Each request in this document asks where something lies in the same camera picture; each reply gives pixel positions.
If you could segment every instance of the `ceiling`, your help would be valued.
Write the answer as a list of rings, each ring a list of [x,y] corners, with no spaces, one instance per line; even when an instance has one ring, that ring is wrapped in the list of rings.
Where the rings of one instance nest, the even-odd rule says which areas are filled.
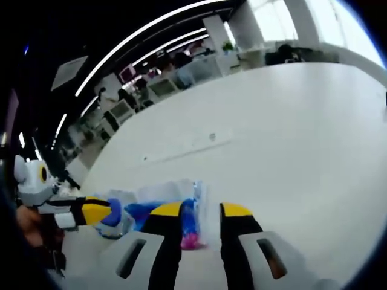
[[[129,3],[120,6],[45,7],[33,17],[26,15],[28,25],[23,31],[25,43],[22,41],[21,45],[24,48],[28,45],[28,51],[18,67],[16,90],[22,115],[29,116],[30,121],[23,124],[22,130],[35,132],[37,128],[38,142],[51,144],[62,116],[68,114],[63,128],[77,120],[94,97],[94,85],[103,76],[172,39],[203,28],[201,19],[204,17],[219,14],[227,21],[244,0],[203,5],[154,25],[118,50],[96,72],[81,94],[75,97],[90,71],[123,39],[150,21],[195,2],[199,1],[138,1],[135,5]],[[76,77],[51,92],[58,67],[82,56],[88,58]]]

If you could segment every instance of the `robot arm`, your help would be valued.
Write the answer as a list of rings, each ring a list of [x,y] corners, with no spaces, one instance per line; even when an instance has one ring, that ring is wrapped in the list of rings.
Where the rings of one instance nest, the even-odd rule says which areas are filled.
[[[54,177],[43,161],[26,163],[17,155],[14,168],[18,195],[27,207],[33,207],[59,228],[72,229],[79,225],[100,222],[111,214],[110,203],[95,197],[69,196],[61,198],[54,194]]]
[[[153,210],[141,232],[130,232],[111,244],[83,276],[67,277],[63,288],[175,289],[181,205],[172,202]],[[302,255],[275,233],[263,231],[248,209],[228,202],[220,207],[221,257],[229,290],[340,289],[335,281],[309,272]]]

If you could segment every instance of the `office desk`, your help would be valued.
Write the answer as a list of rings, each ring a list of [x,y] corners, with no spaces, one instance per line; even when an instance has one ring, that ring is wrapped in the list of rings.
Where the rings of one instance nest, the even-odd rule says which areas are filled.
[[[386,114],[383,86],[353,66],[295,63],[240,72],[133,116],[82,191],[202,179],[211,208],[221,201],[245,205],[263,229],[304,255],[310,271],[344,285],[386,227]],[[211,133],[217,141],[205,149]],[[216,233],[218,213],[209,216]],[[89,253],[100,250],[97,239],[80,234],[65,241],[67,251],[81,253],[79,240]],[[77,259],[68,261],[69,271],[82,255]],[[176,289],[225,285],[216,250],[183,252]]]

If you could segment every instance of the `computer monitor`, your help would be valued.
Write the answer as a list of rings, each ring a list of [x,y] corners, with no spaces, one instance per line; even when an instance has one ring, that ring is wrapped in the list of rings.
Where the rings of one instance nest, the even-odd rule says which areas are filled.
[[[156,82],[148,83],[148,88],[151,89],[157,97],[164,97],[179,91],[173,81],[167,77],[163,77]]]
[[[132,65],[128,65],[119,73],[121,82],[124,84],[130,82],[134,78],[134,76],[135,76],[135,69]]]
[[[125,100],[120,100],[111,110],[113,117],[118,124],[124,123],[129,117],[133,116],[134,112]]]

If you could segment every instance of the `white pillar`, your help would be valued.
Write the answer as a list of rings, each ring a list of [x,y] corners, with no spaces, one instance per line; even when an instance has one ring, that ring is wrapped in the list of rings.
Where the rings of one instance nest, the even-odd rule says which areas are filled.
[[[235,37],[236,45],[242,50],[259,47],[264,38],[248,1],[243,3],[229,20],[229,26]]]
[[[203,39],[203,44],[205,47],[208,47],[210,50],[216,50],[215,44],[213,44],[211,37]]]
[[[224,28],[223,21],[219,15],[214,15],[203,19],[204,26],[210,35],[215,50],[219,54],[223,54],[222,46],[226,41],[230,41],[227,31]]]
[[[113,98],[114,100],[119,99],[119,89],[122,87],[119,79],[115,74],[110,74],[104,77],[98,85],[94,87],[94,92],[96,95],[99,93],[101,88],[106,89],[106,94]]]
[[[298,35],[299,45],[317,48],[319,33],[308,7],[307,0],[284,0],[294,23]]]

